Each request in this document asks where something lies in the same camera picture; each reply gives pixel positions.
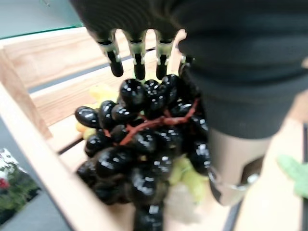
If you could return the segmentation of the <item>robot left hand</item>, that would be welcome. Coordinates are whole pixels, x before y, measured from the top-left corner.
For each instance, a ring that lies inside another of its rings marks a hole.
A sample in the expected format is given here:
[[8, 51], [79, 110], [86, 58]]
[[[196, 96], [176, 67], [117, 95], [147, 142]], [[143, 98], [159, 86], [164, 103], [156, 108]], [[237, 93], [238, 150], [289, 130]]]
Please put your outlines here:
[[308, 87], [305, 0], [74, 0], [89, 33], [112, 44], [113, 29], [137, 38], [155, 29], [193, 58], [184, 74], [202, 96], [209, 126], [210, 186], [234, 205], [260, 173], [272, 136]]

